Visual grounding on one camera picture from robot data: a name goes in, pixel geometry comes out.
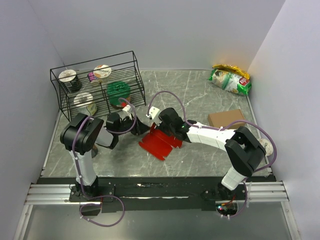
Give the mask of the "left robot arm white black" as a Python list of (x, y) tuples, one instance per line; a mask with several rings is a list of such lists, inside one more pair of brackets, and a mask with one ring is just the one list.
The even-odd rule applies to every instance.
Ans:
[(148, 125), (131, 113), (125, 118), (111, 113), (106, 121), (77, 114), (60, 134), (60, 142), (71, 155), (75, 166), (75, 194), (94, 201), (102, 191), (93, 167), (95, 145), (112, 150), (118, 144), (120, 135), (131, 133), (140, 136), (149, 130)]

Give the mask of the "red paper box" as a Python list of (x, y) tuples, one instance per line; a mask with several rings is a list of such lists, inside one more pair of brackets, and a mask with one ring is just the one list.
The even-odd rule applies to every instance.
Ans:
[(160, 161), (171, 153), (173, 148), (181, 148), (183, 142), (174, 136), (167, 136), (161, 130), (156, 128), (153, 123), (149, 132), (138, 143), (141, 148), (153, 155)]

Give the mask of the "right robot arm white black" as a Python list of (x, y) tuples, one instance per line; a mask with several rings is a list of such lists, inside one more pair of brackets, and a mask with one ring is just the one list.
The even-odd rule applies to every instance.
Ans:
[(253, 175), (266, 155), (266, 150), (245, 126), (237, 129), (216, 130), (197, 121), (188, 124), (172, 108), (159, 113), (160, 129), (168, 136), (188, 142), (205, 144), (225, 151), (231, 167), (218, 184), (218, 193), (223, 199), (236, 194), (236, 188)]

